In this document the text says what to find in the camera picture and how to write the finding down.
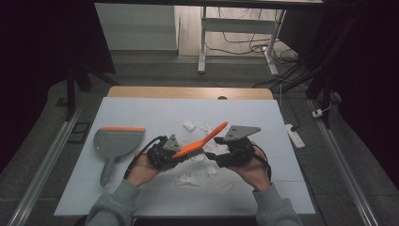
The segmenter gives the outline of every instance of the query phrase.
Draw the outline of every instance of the wall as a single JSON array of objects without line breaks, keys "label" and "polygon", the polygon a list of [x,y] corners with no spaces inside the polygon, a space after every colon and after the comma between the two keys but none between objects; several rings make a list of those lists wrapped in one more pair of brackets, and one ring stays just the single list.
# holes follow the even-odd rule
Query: wall
[{"label": "wall", "polygon": [[177,50],[173,6],[95,4],[109,50]]}]

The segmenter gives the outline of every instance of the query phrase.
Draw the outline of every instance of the metal rail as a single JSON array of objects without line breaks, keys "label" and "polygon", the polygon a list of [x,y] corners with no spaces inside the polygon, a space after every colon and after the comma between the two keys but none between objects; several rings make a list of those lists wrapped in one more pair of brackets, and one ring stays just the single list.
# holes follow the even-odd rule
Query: metal rail
[{"label": "metal rail", "polygon": [[86,94],[84,93],[83,99],[80,102],[80,105],[77,107],[75,113],[72,115],[71,119],[62,124],[58,134],[56,135],[56,139],[41,162],[38,171],[32,179],[32,182],[30,183],[29,187],[24,193],[24,196],[18,204],[18,207],[15,209],[14,214],[8,222],[9,226],[25,225],[36,201],[39,198],[41,191],[47,182],[47,179],[50,176],[50,173],[54,168],[54,165],[56,164],[59,155],[61,154],[62,149],[64,148],[73,126],[82,112],[82,108],[86,102],[86,99]]},{"label": "metal rail", "polygon": [[[315,109],[313,103],[309,101],[309,105],[312,110]],[[361,189],[358,181],[352,173],[346,159],[341,151],[340,146],[337,143],[334,135],[332,134],[330,129],[327,129],[325,124],[321,121],[317,121],[320,131],[328,145],[329,150],[331,151],[331,155],[337,164],[337,167],[343,177],[343,180],[346,183],[346,187],[349,190],[352,198],[354,199],[355,205],[359,210],[360,217],[363,219],[364,225],[367,226],[378,226],[377,219],[375,217],[375,213],[373,212],[372,207],[367,201],[366,196],[364,195],[363,190]]]}]

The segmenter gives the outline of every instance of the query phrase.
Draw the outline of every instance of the metal frame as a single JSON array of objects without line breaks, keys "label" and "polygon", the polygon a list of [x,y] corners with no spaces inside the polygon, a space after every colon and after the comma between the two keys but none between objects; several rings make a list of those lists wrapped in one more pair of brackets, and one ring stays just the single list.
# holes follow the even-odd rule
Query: metal frame
[{"label": "metal frame", "polygon": [[83,94],[83,100],[80,102],[80,105],[77,107],[71,119],[69,121],[65,121],[62,124],[61,129],[56,135],[56,139],[54,140],[49,151],[41,162],[38,171],[32,179],[32,182],[30,183],[29,187],[21,198],[20,203],[12,214],[8,225],[25,225],[36,201],[39,198],[41,191],[43,190],[47,182],[47,179],[50,176],[50,173],[53,171],[54,165],[56,164],[56,161],[61,154],[61,151],[64,148],[65,143],[67,142],[68,136],[70,135],[73,126],[79,118],[85,103],[86,94]]},{"label": "metal frame", "polygon": [[[312,110],[315,110],[315,107],[311,101],[308,101],[308,104]],[[371,208],[370,204],[367,201],[366,196],[364,195],[363,190],[361,189],[358,181],[352,173],[346,159],[341,151],[340,146],[338,145],[332,131],[326,127],[326,125],[321,120],[317,120],[317,124],[319,129],[325,139],[329,150],[331,151],[332,158],[335,160],[337,164],[338,170],[340,171],[343,180],[346,184],[346,187],[351,194],[356,207],[359,210],[360,217],[363,219],[364,225],[367,226],[377,226],[378,221],[375,217],[375,213]]]},{"label": "metal frame", "polygon": [[206,32],[230,32],[230,33],[254,33],[254,34],[271,34],[270,42],[264,50],[267,67],[272,75],[277,75],[276,65],[272,55],[273,46],[281,27],[282,18],[285,10],[283,10],[276,21],[259,21],[244,19],[225,19],[225,18],[207,18],[206,7],[201,8],[201,36],[199,47],[199,69],[198,73],[205,73],[205,36]]}]

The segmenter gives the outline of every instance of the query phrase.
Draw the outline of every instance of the person's arm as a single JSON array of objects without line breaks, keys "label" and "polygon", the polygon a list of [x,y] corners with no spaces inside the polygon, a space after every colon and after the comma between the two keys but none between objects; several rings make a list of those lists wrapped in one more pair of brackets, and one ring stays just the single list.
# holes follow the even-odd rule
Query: person's arm
[{"label": "person's arm", "polygon": [[120,183],[115,192],[104,193],[94,203],[88,213],[86,225],[132,225],[139,187],[148,183],[159,172],[151,166],[147,155],[142,154],[127,179]]},{"label": "person's arm", "polygon": [[[255,153],[265,158],[264,153],[254,146]],[[259,226],[298,226],[302,222],[295,213],[291,201],[283,199],[270,183],[263,164],[252,158],[244,166],[231,167],[250,186],[254,188],[253,196],[258,203],[256,221]]]}]

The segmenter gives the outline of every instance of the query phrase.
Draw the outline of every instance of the white tabletop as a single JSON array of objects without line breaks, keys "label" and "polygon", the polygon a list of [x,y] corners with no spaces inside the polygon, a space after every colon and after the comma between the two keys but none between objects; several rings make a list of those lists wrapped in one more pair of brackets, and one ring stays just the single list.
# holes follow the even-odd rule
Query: white tabletop
[{"label": "white tabletop", "polygon": [[[191,133],[183,128],[183,123],[188,120],[197,125]],[[229,122],[227,129],[231,125],[262,128],[261,132],[249,138],[265,150],[273,171],[272,183],[282,197],[291,199],[298,214],[314,213],[276,101],[113,97],[104,98],[101,104],[55,215],[87,214],[102,193],[116,189],[131,162],[133,154],[120,158],[114,167],[111,181],[106,187],[100,186],[105,159],[95,152],[92,142],[100,127],[145,127],[146,134],[137,148],[140,150],[157,136],[176,134],[181,143],[202,139],[205,137],[205,132],[200,129],[202,125],[209,124],[215,128],[223,121]],[[228,169],[219,169],[215,177],[208,177],[208,166],[216,164],[207,159],[202,162],[188,160],[158,175],[142,187],[137,200],[136,216],[254,216],[257,205],[251,194],[252,188]],[[192,173],[199,181],[199,186],[176,186],[175,180],[182,173]]]}]

